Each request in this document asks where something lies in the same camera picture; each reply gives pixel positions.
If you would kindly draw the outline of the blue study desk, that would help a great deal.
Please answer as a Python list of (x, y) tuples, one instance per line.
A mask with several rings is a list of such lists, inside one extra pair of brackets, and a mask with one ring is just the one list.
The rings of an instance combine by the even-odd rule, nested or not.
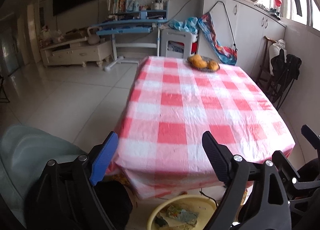
[[(110, 36), (112, 45), (113, 61), (104, 67), (104, 71), (110, 71), (116, 64), (139, 64), (138, 60), (126, 59), (118, 55), (119, 48), (151, 48), (156, 50), (156, 55), (160, 56), (161, 45), (161, 25), (168, 22), (169, 1), (162, 3), (161, 9), (140, 10), (137, 12), (117, 13), (116, 16), (125, 17), (121, 20), (112, 20), (100, 23), (96, 26), (98, 36)], [(117, 35), (151, 34), (157, 32), (155, 42), (137, 42), (133, 40), (128, 43), (118, 43)]]

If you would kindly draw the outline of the mango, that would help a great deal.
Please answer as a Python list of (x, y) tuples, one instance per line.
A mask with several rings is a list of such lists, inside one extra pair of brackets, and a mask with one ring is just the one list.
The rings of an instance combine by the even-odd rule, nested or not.
[(204, 60), (192, 62), (192, 65), (199, 69), (207, 68), (207, 62)]
[(220, 69), (220, 66), (217, 62), (215, 62), (214, 60), (211, 60), (207, 63), (207, 67), (212, 70), (213, 72), (216, 72), (217, 70)]
[(189, 62), (202, 61), (202, 57), (199, 54), (195, 54), (188, 58)]

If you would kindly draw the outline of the left mango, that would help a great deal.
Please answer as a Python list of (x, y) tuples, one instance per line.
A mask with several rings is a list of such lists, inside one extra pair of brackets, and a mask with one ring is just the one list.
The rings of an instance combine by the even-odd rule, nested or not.
[(202, 57), (199, 54), (195, 54), (188, 58), (189, 62), (202, 61)]

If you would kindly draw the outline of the pink kettlebell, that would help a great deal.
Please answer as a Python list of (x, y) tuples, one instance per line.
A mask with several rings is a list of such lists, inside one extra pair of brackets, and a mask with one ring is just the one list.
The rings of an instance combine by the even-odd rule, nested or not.
[(100, 42), (100, 36), (97, 35), (96, 33), (94, 33), (94, 34), (91, 33), (91, 31), (93, 31), (95, 29), (99, 30), (99, 27), (94, 26), (94, 27), (88, 27), (87, 28), (87, 34), (88, 34), (87, 41), (88, 41), (88, 43), (90, 45), (96, 45), (96, 44), (98, 44)]

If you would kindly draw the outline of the white wall cabinet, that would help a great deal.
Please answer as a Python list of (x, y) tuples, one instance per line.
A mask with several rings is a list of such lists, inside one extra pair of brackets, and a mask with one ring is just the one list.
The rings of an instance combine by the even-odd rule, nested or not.
[(210, 13), (217, 41), (236, 45), (241, 67), (252, 79), (263, 62), (265, 39), (283, 39), (286, 26), (267, 12), (243, 0), (201, 0), (202, 14)]

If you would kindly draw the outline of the yellow trash bin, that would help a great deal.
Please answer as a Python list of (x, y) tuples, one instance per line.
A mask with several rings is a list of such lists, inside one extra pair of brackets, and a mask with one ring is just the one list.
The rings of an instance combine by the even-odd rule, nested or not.
[(160, 204), (150, 215), (147, 229), (204, 229), (217, 209), (201, 195), (180, 195)]

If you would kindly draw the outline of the red white checkered tablecloth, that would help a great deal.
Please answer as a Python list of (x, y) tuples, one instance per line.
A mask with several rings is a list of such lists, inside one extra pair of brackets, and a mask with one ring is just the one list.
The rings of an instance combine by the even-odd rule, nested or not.
[(106, 174), (124, 174), (139, 199), (217, 186), (202, 147), (206, 131), (248, 162), (263, 163), (277, 150), (288, 156), (295, 146), (277, 110), (240, 67), (203, 72), (183, 59), (149, 56), (137, 69)]

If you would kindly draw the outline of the colourful hanging bag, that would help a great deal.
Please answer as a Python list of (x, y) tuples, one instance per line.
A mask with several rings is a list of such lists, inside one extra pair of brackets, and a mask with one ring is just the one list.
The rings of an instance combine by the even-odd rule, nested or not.
[(203, 14), (201, 18), (198, 19), (197, 25), (200, 28), (201, 32), (204, 34), (204, 37), (209, 43), (211, 49), (217, 55), (220, 62), (222, 64), (235, 66), (238, 60), (238, 49), (236, 48), (234, 34), (228, 16), (227, 21), (233, 41), (232, 47), (223, 46), (219, 43), (213, 23), (213, 18), (210, 12)]

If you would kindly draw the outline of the cream tv cabinet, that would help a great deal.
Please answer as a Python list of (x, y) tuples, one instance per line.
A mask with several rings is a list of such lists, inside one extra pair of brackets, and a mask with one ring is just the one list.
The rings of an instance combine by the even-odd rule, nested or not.
[(40, 50), (45, 66), (82, 65), (95, 62), (98, 67), (108, 61), (112, 54), (111, 41), (103, 39), (96, 45), (90, 45), (88, 38), (69, 40)]

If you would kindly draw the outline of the light blue crumpled cloth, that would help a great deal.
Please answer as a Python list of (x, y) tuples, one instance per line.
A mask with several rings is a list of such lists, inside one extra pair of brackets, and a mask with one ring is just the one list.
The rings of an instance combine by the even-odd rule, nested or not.
[(197, 35), (199, 29), (197, 27), (198, 18), (189, 17), (185, 21), (171, 20), (169, 22), (169, 27), (180, 32), (189, 32), (191, 34)]

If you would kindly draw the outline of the blue milk carton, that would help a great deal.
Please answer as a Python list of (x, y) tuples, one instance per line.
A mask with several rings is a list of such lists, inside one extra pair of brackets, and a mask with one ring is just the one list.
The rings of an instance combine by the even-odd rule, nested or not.
[(166, 217), (177, 220), (188, 225), (195, 225), (199, 212), (192, 211), (187, 205), (173, 204), (167, 207)]

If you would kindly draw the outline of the middle mango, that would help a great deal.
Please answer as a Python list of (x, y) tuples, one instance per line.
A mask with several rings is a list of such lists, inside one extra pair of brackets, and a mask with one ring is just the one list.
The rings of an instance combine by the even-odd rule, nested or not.
[(207, 68), (207, 62), (204, 60), (192, 62), (192, 65), (199, 69)]

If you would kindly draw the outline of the dark fruit plate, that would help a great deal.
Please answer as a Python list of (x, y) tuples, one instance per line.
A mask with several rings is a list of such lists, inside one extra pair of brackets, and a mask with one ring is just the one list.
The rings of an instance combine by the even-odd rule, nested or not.
[(195, 54), (187, 58), (189, 64), (204, 72), (216, 72), (220, 69), (219, 64), (211, 58), (207, 58), (204, 56), (200, 56), (199, 54)]

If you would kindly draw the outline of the right mango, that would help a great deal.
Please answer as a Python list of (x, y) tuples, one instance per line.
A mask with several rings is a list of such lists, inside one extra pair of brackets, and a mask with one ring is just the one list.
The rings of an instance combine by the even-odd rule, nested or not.
[(212, 70), (213, 72), (216, 72), (217, 70), (220, 69), (220, 66), (217, 62), (215, 62), (214, 60), (211, 60), (207, 63), (207, 67)]

